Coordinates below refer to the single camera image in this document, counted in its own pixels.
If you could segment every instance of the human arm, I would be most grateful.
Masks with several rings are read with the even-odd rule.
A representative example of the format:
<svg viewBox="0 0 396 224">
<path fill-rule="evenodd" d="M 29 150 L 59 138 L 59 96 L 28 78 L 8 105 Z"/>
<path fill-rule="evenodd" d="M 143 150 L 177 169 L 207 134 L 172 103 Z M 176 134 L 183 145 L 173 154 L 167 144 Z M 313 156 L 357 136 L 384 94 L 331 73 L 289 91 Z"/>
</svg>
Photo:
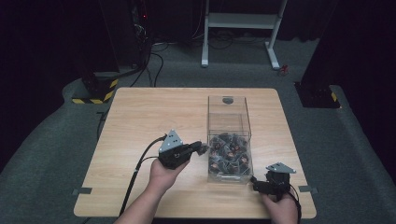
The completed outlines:
<svg viewBox="0 0 396 224">
<path fill-rule="evenodd" d="M 261 193 L 262 201 L 270 213 L 275 224 L 296 224 L 298 211 L 294 199 L 288 193 L 283 194 L 282 199 L 274 202 L 267 194 Z"/>
<path fill-rule="evenodd" d="M 169 170 L 164 168 L 158 159 L 154 160 L 151 164 L 149 181 L 145 190 L 131 203 L 115 223 L 151 223 L 161 198 L 175 184 L 178 174 L 188 163 L 187 161 L 175 170 Z"/>
</svg>

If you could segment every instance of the forearm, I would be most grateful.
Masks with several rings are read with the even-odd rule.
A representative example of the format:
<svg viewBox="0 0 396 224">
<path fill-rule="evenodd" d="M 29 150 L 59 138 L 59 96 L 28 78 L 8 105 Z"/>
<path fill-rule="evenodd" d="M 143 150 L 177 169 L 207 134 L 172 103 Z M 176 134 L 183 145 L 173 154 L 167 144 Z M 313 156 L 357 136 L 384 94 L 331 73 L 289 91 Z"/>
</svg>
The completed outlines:
<svg viewBox="0 0 396 224">
<path fill-rule="evenodd" d="M 157 212 L 158 204 L 164 192 L 156 192 L 146 188 L 139 197 L 117 219 L 116 224 L 146 224 L 151 223 Z"/>
</svg>

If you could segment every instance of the gray carpet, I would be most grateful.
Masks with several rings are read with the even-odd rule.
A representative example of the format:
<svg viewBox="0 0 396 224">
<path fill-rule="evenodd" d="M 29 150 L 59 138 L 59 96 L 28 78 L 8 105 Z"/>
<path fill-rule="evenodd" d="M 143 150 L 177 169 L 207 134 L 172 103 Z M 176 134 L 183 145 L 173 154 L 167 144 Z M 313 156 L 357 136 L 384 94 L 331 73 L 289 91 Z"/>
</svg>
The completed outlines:
<svg viewBox="0 0 396 224">
<path fill-rule="evenodd" d="M 276 41 L 275 51 L 290 72 L 272 70 L 260 39 L 238 39 L 227 49 L 210 49 L 209 66 L 201 68 L 201 48 L 158 45 L 163 56 L 157 87 L 274 88 L 290 126 L 318 214 L 302 223 L 396 223 L 396 190 L 370 147 L 348 106 L 343 90 L 331 86 L 342 108 L 302 107 L 293 82 L 300 81 L 318 41 Z M 216 47 L 224 42 L 212 41 Z M 148 70 L 154 78 L 160 59 L 152 55 Z M 129 87 L 137 75 L 123 77 L 117 86 Z M 64 87 L 64 105 L 47 117 L 22 143 L 0 175 L 0 223 L 82 223 L 73 214 L 97 141 L 105 105 L 74 105 L 71 97 L 80 80 Z M 135 83 L 149 86 L 148 73 Z M 114 217 L 88 223 L 112 223 Z M 155 219 L 155 223 L 209 223 L 210 220 Z M 228 223 L 262 223 L 238 220 Z"/>
</svg>

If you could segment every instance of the transparent plastic container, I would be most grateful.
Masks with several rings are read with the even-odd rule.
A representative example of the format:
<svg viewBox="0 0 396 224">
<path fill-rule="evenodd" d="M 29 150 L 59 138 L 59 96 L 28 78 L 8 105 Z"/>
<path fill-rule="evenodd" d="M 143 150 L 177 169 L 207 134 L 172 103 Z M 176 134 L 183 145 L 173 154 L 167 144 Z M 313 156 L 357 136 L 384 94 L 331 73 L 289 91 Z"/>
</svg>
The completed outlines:
<svg viewBox="0 0 396 224">
<path fill-rule="evenodd" d="M 208 97 L 208 182 L 249 182 L 253 175 L 250 137 L 246 97 Z"/>
</svg>

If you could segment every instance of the light wood tabletop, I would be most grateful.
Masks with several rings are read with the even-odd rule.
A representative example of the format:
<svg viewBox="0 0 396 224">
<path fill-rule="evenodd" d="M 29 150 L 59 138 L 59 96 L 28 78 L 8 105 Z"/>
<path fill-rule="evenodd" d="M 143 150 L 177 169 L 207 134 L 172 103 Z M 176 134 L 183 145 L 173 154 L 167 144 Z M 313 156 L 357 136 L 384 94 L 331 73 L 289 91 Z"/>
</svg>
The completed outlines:
<svg viewBox="0 0 396 224">
<path fill-rule="evenodd" d="M 209 95 L 245 96 L 251 129 L 254 175 L 264 181 L 265 166 L 283 162 L 296 170 L 290 183 L 297 189 L 303 218 L 316 215 L 306 186 L 289 125 L 277 92 L 273 89 L 235 88 L 119 88 L 115 94 L 75 214 L 79 217 L 117 217 L 134 168 L 146 147 L 174 129 L 184 143 L 207 141 Z M 161 142 L 146 155 L 158 156 Z M 151 160 L 144 161 L 134 183 L 130 204 L 149 182 Z M 207 182 L 208 155 L 193 153 L 189 165 L 163 196 L 156 217 L 269 218 L 260 195 L 252 185 Z"/>
</svg>

